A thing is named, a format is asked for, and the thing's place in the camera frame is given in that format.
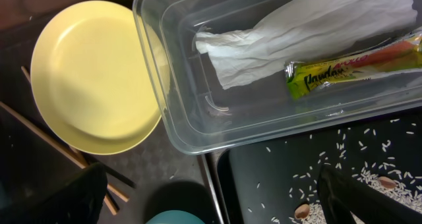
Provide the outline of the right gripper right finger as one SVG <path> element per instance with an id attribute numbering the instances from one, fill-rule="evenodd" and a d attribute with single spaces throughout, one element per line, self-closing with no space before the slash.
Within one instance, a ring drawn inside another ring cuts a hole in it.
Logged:
<path id="1" fill-rule="evenodd" d="M 317 194 L 327 224 L 420 223 L 421 214 L 373 188 L 323 165 L 317 180 Z"/>

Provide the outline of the green snack wrapper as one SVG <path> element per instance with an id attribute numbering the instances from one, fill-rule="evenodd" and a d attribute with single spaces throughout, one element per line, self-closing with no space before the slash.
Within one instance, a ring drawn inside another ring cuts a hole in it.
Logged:
<path id="1" fill-rule="evenodd" d="M 294 99 L 334 84 L 421 72 L 421 29 L 329 61 L 291 61 L 285 64 L 284 72 Z"/>

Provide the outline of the light blue bowl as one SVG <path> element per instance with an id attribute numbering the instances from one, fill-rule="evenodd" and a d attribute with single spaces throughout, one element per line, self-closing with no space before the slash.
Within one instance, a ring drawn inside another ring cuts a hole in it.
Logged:
<path id="1" fill-rule="evenodd" d="M 204 222 L 191 213 L 169 210 L 155 215 L 146 224 L 204 224 Z"/>

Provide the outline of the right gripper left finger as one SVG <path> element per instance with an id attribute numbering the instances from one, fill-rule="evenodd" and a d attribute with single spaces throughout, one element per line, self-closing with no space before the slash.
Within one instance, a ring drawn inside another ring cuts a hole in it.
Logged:
<path id="1" fill-rule="evenodd" d="M 94 163 L 59 186 L 1 209 L 1 224 L 96 224 L 106 190 L 106 170 Z"/>

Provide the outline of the white paper napkin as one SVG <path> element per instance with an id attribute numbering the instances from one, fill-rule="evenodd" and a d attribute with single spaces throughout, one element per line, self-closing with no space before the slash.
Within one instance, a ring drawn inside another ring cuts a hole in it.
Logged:
<path id="1" fill-rule="evenodd" d="M 288 61 L 321 59 L 367 38 L 407 28 L 417 20 L 413 0 L 292 0 L 253 28 L 199 32 L 223 89 L 251 84 Z"/>

